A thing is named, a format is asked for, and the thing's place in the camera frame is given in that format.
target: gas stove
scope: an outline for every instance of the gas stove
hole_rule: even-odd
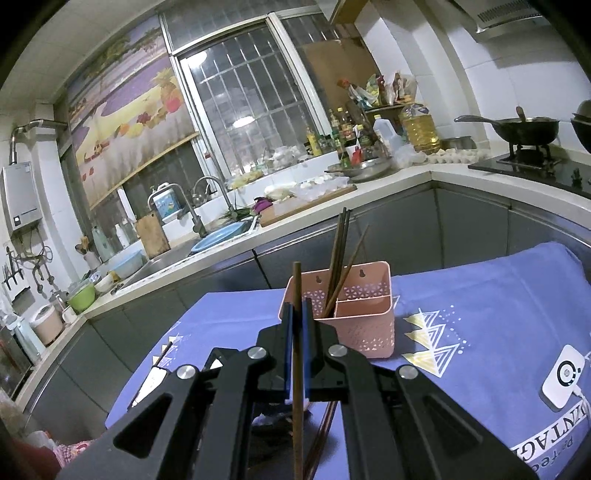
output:
[[[481,160],[468,168],[538,181],[591,200],[591,166],[551,155],[548,145],[509,144],[508,154]]]

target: spoon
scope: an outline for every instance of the spoon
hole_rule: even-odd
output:
[[[521,120],[522,122],[527,122],[527,117],[525,116],[523,109],[519,105],[515,107],[515,111],[517,112],[519,120]]]

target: mural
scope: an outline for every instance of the mural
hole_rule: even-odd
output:
[[[157,18],[110,43],[68,88],[72,143],[92,207],[194,133]]]

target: pan handle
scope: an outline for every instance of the pan handle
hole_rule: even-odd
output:
[[[485,124],[500,125],[496,120],[491,120],[490,118],[478,115],[460,115],[454,119],[454,122],[481,122]]]

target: metal screw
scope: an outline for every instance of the metal screw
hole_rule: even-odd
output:
[[[253,360],[259,360],[267,356],[267,351],[261,346],[254,346],[248,351],[248,356]]]
[[[418,370],[412,365],[404,365],[398,370],[398,374],[405,380],[414,380],[418,377]]]
[[[181,380],[193,378],[197,373],[197,369],[193,365],[182,365],[177,368],[177,377]]]
[[[330,356],[345,356],[347,355],[347,347],[345,345],[341,345],[336,343],[329,347],[329,355]]]

